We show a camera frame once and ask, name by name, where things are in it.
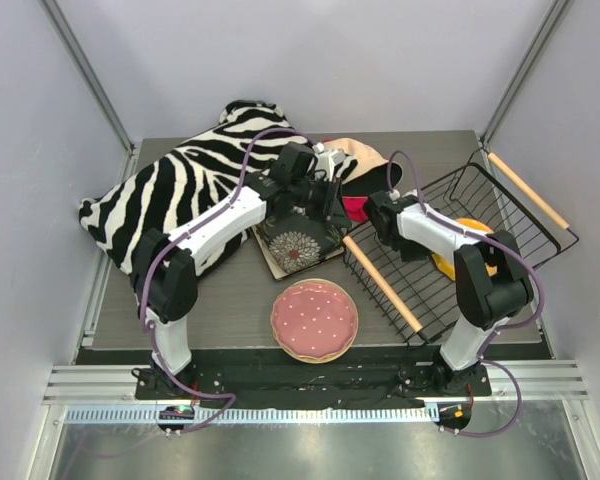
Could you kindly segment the black wire dish rack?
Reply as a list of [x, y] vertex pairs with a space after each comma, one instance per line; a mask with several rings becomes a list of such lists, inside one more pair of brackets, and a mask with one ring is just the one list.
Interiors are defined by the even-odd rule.
[[502, 160], [480, 154], [425, 186], [376, 193], [344, 240], [345, 265], [406, 346], [539, 329], [539, 271], [579, 241]]

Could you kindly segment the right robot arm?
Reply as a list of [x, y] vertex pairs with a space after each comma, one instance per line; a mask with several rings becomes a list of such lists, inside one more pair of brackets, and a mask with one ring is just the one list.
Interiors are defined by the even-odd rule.
[[380, 242], [405, 262], [436, 254], [453, 267], [459, 317], [432, 357], [431, 387], [463, 388], [491, 340], [534, 298], [528, 265], [507, 231], [481, 232], [414, 194], [371, 195], [363, 206]]

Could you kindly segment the zebra print blanket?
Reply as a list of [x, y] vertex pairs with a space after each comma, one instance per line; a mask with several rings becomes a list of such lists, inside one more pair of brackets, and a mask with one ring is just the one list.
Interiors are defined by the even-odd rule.
[[[295, 133], [278, 105], [234, 101], [216, 126], [185, 140], [103, 196], [82, 200], [79, 223], [128, 275], [145, 232], [167, 233], [197, 218], [229, 196], [242, 172], [267, 171], [290, 142], [311, 143]], [[249, 234], [251, 229], [222, 246], [199, 276], [230, 258]]]

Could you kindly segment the pink cloth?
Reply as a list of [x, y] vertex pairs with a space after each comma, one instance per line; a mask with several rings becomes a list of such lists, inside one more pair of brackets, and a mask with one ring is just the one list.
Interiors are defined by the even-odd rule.
[[343, 207], [348, 218], [355, 223], [364, 223], [368, 220], [368, 215], [364, 210], [364, 205], [368, 201], [368, 196], [342, 198]]

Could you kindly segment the black square plate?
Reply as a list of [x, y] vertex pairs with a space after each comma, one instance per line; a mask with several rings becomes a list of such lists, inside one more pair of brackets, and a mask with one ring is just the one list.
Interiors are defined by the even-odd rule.
[[346, 229], [311, 219], [304, 209], [295, 207], [267, 217], [251, 233], [273, 278], [282, 280], [340, 255]]

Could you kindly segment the yellow cream round plate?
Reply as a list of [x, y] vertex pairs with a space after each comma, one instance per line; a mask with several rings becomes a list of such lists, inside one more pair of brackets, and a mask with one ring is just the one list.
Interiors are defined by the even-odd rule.
[[333, 320], [287, 322], [273, 328], [274, 339], [284, 352], [309, 364], [338, 359], [352, 346], [357, 332], [356, 323]]

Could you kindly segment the orange dotted plate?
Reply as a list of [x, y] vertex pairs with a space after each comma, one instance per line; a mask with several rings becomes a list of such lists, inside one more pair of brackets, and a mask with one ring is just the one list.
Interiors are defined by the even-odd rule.
[[287, 355], [289, 355], [290, 357], [292, 357], [300, 362], [304, 362], [304, 363], [308, 363], [308, 364], [325, 364], [325, 363], [334, 361], [334, 360], [340, 358], [341, 356], [343, 356], [351, 348], [352, 345], [353, 345], [353, 341], [350, 341], [334, 353], [326, 354], [323, 356], [315, 356], [315, 355], [298, 354], [295, 351], [293, 351], [290, 347], [285, 345], [284, 343], [279, 343], [279, 346], [282, 348], [282, 350]]

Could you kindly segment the purple dotted plate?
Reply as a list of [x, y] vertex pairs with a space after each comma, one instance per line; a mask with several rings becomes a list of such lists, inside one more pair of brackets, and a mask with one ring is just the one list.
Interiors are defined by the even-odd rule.
[[337, 284], [324, 279], [302, 280], [287, 287], [273, 303], [270, 323], [346, 321], [359, 328], [357, 307], [351, 296]]

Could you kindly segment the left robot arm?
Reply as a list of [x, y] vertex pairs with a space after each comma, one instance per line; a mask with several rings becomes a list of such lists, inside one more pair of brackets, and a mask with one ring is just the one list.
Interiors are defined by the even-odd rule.
[[229, 196], [169, 233], [145, 232], [130, 275], [139, 318], [153, 333], [159, 388], [185, 397], [193, 385], [186, 316], [198, 298], [197, 277], [212, 255], [256, 229], [266, 257], [286, 275], [325, 261], [351, 221], [341, 185], [348, 158], [318, 143], [291, 142], [265, 172], [242, 173]]

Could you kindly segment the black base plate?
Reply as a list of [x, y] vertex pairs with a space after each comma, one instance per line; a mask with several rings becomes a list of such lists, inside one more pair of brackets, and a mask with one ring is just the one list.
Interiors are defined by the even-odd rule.
[[156, 364], [135, 367], [135, 397], [226, 405], [235, 409], [325, 410], [411, 408], [435, 397], [488, 397], [485, 367], [442, 383], [433, 368], [433, 347], [354, 346], [324, 364], [303, 363], [281, 349], [195, 350], [183, 377], [188, 392], [175, 386]]

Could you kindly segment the yellow dotted plate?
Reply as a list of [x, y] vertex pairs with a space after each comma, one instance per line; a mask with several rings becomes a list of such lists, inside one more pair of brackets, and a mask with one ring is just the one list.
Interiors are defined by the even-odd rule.
[[[486, 224], [475, 220], [475, 219], [471, 219], [471, 218], [457, 218], [456, 222], [465, 226], [465, 227], [469, 227], [475, 230], [479, 230], [481, 232], [484, 233], [492, 233], [493, 230], [487, 226]], [[435, 265], [435, 267], [446, 277], [448, 277], [452, 282], [454, 282], [456, 280], [456, 276], [455, 276], [455, 268], [454, 266], [448, 262], [447, 260], [445, 260], [443, 257], [441, 257], [440, 255], [438, 255], [437, 253], [432, 253], [431, 254], [431, 259], [433, 264]], [[487, 273], [490, 277], [494, 276], [497, 271], [498, 268], [496, 266], [491, 266], [489, 264], [485, 265]]]

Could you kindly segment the beige bucket hat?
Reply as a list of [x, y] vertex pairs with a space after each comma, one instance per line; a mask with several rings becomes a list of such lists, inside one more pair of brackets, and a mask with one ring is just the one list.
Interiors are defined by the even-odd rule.
[[352, 138], [323, 142], [328, 150], [341, 150], [346, 159], [342, 164], [342, 193], [347, 197], [366, 197], [378, 191], [396, 187], [403, 178], [403, 169], [389, 161], [373, 147]]

